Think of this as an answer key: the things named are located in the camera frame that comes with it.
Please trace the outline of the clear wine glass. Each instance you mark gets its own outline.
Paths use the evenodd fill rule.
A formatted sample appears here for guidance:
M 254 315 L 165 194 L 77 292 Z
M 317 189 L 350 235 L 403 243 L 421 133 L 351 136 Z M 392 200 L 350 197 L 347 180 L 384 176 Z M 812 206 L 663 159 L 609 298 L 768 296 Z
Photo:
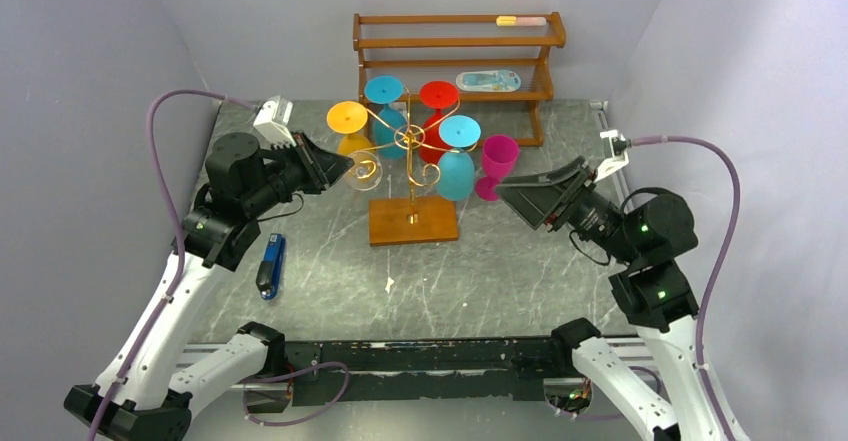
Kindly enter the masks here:
M 348 154 L 353 166 L 345 173 L 344 181 L 357 191 L 370 191 L 381 182 L 383 167 L 373 151 L 357 150 Z

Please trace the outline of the magenta wine glass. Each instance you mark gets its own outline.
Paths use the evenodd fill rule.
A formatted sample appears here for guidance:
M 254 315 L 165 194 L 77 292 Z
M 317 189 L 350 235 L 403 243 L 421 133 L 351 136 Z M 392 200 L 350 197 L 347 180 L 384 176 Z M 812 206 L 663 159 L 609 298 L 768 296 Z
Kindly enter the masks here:
M 475 184 L 475 192 L 481 199 L 498 200 L 495 187 L 512 172 L 519 154 L 520 147 L 512 137 L 496 134 L 484 141 L 481 150 L 483 177 Z

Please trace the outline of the gold wire glass rack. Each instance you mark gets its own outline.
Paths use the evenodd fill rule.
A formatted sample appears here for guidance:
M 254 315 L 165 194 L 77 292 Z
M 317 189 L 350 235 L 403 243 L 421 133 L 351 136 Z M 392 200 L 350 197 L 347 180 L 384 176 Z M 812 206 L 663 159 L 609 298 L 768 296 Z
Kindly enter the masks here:
M 412 96 L 407 88 L 401 99 L 405 100 L 406 106 L 411 105 Z M 365 106 L 369 113 L 366 127 L 370 125 L 372 118 L 382 121 L 377 116 L 379 108 L 367 100 L 364 90 L 360 94 L 360 104 Z M 417 188 L 437 183 L 440 170 L 437 165 L 426 163 L 422 167 L 422 175 L 426 177 L 433 171 L 435 178 L 432 181 L 415 179 L 413 157 L 414 152 L 423 145 L 424 130 L 413 124 L 408 115 L 401 114 L 406 119 L 406 125 L 395 132 L 395 144 L 406 150 L 404 159 L 409 188 L 408 199 L 385 198 L 369 202 L 369 244 L 377 247 L 456 241 L 459 239 L 459 230 L 453 205 L 444 198 L 416 196 Z M 374 147 L 367 151 L 373 151 L 379 157 L 379 146 L 373 145 Z

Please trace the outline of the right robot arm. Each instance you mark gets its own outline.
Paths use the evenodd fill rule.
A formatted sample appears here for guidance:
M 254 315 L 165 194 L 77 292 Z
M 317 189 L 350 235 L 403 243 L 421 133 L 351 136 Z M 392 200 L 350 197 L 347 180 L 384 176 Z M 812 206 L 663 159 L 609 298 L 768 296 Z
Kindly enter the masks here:
M 698 244 L 693 214 L 664 188 L 649 189 L 651 199 L 630 212 L 597 193 L 596 183 L 626 163 L 621 155 L 591 168 L 577 158 L 554 171 L 505 178 L 495 191 L 531 228 L 567 226 L 623 265 L 609 278 L 612 294 L 650 352 L 667 395 L 640 379 L 585 318 L 552 331 L 551 366 L 587 379 L 644 440 L 746 440 L 706 366 L 696 333 L 705 311 L 676 262 Z

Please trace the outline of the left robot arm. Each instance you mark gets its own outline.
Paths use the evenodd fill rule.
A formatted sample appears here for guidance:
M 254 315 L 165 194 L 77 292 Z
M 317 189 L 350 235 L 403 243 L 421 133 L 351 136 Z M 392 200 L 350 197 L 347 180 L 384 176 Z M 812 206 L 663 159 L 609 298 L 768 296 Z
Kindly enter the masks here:
M 287 373 L 284 335 L 257 322 L 189 368 L 179 370 L 177 363 L 213 292 L 260 236 L 264 215 L 327 191 L 353 166 L 301 132 L 293 139 L 290 147 L 265 149 L 254 135 L 236 132 L 213 143 L 208 180 L 180 224 L 151 301 L 108 367 L 65 398 L 66 411 L 92 433 L 180 440 L 192 419 L 233 384 Z

